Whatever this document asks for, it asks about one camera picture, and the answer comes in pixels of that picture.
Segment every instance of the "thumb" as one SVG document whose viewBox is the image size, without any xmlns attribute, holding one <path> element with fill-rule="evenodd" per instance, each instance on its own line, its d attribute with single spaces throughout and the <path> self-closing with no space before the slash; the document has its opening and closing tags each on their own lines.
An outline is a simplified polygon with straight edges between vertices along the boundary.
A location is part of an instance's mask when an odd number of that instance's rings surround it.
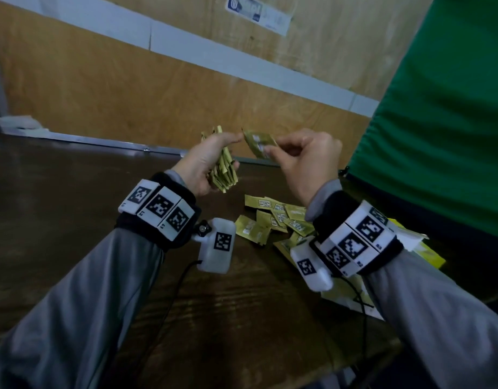
<svg viewBox="0 0 498 389">
<path fill-rule="evenodd" d="M 265 153 L 271 156 L 283 169 L 291 168 L 296 158 L 286 153 L 279 146 L 265 146 Z"/>
</svg>

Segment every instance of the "green curtain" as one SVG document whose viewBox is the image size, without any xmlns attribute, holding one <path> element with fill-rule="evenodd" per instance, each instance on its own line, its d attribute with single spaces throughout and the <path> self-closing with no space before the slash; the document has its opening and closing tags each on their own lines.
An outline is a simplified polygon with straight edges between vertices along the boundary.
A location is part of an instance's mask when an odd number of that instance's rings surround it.
<svg viewBox="0 0 498 389">
<path fill-rule="evenodd" d="M 434 0 L 349 173 L 498 236 L 498 0 Z"/>
</svg>

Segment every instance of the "wrist strap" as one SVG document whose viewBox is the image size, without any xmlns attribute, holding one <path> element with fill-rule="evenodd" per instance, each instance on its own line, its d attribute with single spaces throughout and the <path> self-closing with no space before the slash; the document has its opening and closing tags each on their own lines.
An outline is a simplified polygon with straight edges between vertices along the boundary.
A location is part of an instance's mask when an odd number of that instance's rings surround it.
<svg viewBox="0 0 498 389">
<path fill-rule="evenodd" d="M 403 249 L 386 216 L 344 191 L 330 196 L 314 226 L 319 236 L 310 246 L 335 276 L 368 275 Z"/>
<path fill-rule="evenodd" d="M 141 180 L 118 210 L 115 228 L 137 233 L 165 252 L 189 241 L 201 213 L 195 196 L 163 172 Z"/>
</svg>

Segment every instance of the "black wrist band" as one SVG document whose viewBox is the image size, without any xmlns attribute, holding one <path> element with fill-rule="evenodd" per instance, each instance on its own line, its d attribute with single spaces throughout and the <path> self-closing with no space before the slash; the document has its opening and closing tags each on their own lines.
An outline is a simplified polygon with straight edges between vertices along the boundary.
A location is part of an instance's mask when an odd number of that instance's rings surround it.
<svg viewBox="0 0 498 389">
<path fill-rule="evenodd" d="M 359 202 L 344 191 L 336 191 L 325 202 L 323 213 L 314 220 L 318 241 L 322 243 L 346 221 L 359 207 Z M 368 265 L 357 274 L 369 275 L 392 261 L 403 250 L 402 243 L 395 238 Z"/>
<path fill-rule="evenodd" d="M 195 206 L 196 199 L 193 193 L 180 183 L 173 181 L 173 179 L 166 173 L 158 172 L 154 176 L 152 176 L 150 180 L 159 183 L 160 187 L 152 192 L 150 198 L 146 200 L 146 202 L 149 202 L 151 197 L 157 194 L 157 192 L 159 192 L 163 187 L 167 187 L 189 204 L 189 206 L 195 212 L 194 215 L 189 219 L 188 223 L 177 235 L 174 241 L 168 240 L 161 232 L 159 232 L 157 228 L 151 226 L 147 222 L 144 222 L 138 216 L 126 212 L 123 212 L 119 215 L 116 220 L 116 226 L 114 228 L 127 229 L 131 232 L 141 235 L 148 241 L 157 244 L 157 246 L 160 247 L 164 252 L 167 252 L 171 248 L 178 248 L 183 246 L 190 240 L 191 234 L 193 232 L 193 227 L 200 216 L 201 210 L 200 208 Z"/>
</svg>

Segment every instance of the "hand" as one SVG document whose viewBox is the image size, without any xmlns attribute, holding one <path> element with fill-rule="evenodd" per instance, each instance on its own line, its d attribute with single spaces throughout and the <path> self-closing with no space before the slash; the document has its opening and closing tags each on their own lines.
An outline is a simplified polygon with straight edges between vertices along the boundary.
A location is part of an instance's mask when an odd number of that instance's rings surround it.
<svg viewBox="0 0 498 389">
<path fill-rule="evenodd" d="M 188 151 L 172 169 L 182 177 L 186 187 L 195 196 L 206 195 L 212 190 L 206 175 L 216 165 L 222 149 L 231 143 L 240 142 L 243 137 L 242 133 L 213 134 Z M 240 163 L 235 161 L 233 166 L 237 170 Z"/>
<path fill-rule="evenodd" d="M 303 129 L 278 137 L 265 152 L 282 168 L 292 193 L 308 207 L 317 191 L 337 178 L 343 144 L 326 132 Z"/>
</svg>

